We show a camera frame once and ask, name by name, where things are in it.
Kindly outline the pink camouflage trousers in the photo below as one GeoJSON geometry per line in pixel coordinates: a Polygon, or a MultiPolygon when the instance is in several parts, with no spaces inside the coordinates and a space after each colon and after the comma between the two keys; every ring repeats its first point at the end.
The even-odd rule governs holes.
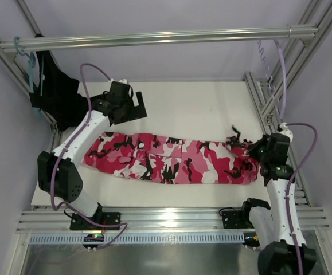
{"type": "Polygon", "coordinates": [[[259,163],[248,155],[251,141],[178,139],[151,133],[101,134],[83,164],[108,175],[161,184],[249,185],[259,163]]]}

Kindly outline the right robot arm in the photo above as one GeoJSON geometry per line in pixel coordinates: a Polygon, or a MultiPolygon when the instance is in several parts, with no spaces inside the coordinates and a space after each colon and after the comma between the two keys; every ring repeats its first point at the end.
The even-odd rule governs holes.
{"type": "Polygon", "coordinates": [[[260,244],[259,274],[310,274],[317,253],[307,247],[295,204],[297,168],[287,164],[293,140],[290,123],[248,147],[251,158],[260,165],[269,201],[248,198],[241,212],[255,229],[260,244]]]}

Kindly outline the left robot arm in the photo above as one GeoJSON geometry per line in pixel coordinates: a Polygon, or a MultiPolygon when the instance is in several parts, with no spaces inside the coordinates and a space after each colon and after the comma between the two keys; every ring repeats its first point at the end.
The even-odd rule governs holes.
{"type": "Polygon", "coordinates": [[[95,140],[112,125],[147,117],[141,92],[134,92],[127,80],[110,82],[108,91],[90,101],[88,112],[70,136],[52,152],[37,159],[38,186],[50,195],[53,210],[60,198],[77,215],[102,227],[102,206],[83,190],[78,167],[95,140]]]}

